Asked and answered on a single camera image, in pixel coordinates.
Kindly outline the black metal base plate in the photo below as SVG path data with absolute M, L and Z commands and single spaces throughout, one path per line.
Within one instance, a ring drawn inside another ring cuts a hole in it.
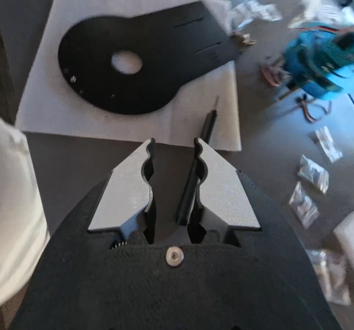
M 133 18 L 86 18 L 61 39 L 58 64 L 86 102 L 141 115 L 161 109 L 183 85 L 239 54 L 236 42 L 197 1 Z

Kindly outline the black screwdriver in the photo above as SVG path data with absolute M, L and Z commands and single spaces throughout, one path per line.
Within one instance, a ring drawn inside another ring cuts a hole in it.
M 212 110 L 207 114 L 200 138 L 209 144 L 211 135 L 214 130 L 216 118 L 217 118 L 217 106 L 219 102 L 219 96 L 217 96 L 215 103 L 212 107 Z M 196 193 L 196 186 L 198 183 L 198 176 L 197 176 L 197 160 L 194 159 L 192 162 L 192 166 L 190 168 L 188 179 L 185 184 L 183 193 L 181 195 L 181 199 L 179 201 L 179 206 L 176 211 L 176 222 L 181 226 L 186 226 L 189 221 L 189 215 L 194 205 L 195 193 Z

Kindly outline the white foam sheet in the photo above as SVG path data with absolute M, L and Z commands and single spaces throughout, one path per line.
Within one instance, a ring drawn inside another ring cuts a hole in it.
M 15 125 L 241 149 L 228 0 L 54 0 Z

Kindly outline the group of clear screw bags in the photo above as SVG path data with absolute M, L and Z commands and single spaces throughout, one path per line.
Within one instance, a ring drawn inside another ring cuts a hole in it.
M 275 4 L 282 20 L 246 27 L 256 44 L 236 63 L 242 151 L 227 159 L 281 204 L 305 248 L 332 255 L 315 267 L 320 284 L 330 301 L 346 305 L 351 298 L 353 306 L 353 269 L 333 234 L 353 212 L 353 102 L 347 94 L 313 100 L 301 89 L 277 100 L 286 87 L 270 88 L 259 65 L 294 38 L 286 24 L 295 1 L 256 1 Z

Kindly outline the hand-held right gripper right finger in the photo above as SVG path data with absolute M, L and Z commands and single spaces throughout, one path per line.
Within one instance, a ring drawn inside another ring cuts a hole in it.
M 191 212 L 191 239 L 216 231 L 229 239 L 233 230 L 260 231 L 261 226 L 246 195 L 237 169 L 201 138 L 194 140 L 197 178 Z

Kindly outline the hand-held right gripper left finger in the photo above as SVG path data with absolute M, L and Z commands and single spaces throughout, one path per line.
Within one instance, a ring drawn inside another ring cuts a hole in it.
M 154 174 L 154 146 L 154 138 L 146 140 L 113 169 L 89 232 L 115 231 L 122 239 L 143 232 L 146 239 L 154 239 L 156 203 L 149 183 Z

